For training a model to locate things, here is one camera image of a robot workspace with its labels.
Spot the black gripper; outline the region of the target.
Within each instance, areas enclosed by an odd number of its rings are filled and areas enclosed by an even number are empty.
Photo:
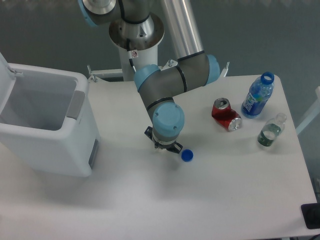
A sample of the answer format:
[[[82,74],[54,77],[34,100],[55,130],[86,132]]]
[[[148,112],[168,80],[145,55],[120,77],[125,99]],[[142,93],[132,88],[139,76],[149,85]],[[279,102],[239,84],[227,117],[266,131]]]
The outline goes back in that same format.
[[[177,139],[173,139],[171,141],[161,141],[159,140],[153,132],[153,128],[148,126],[144,132],[144,134],[153,142],[154,147],[160,146],[163,149],[166,149],[171,153],[180,153],[183,149],[183,145],[177,142]]]

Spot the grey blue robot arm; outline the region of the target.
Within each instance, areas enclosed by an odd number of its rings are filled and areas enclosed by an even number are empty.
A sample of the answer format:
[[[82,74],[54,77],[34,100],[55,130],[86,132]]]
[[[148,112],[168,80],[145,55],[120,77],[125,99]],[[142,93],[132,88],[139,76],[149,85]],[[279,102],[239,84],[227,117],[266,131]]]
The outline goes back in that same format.
[[[145,135],[157,149],[178,154],[177,138],[185,115],[174,97],[215,82],[220,66],[213,55],[205,54],[198,27],[188,0],[163,0],[161,6],[171,34],[177,63],[166,69],[150,60],[149,50],[165,34],[162,20],[151,12],[149,0],[80,0],[78,5],[87,23],[109,23],[109,37],[124,51],[122,72],[134,81],[152,125]]]

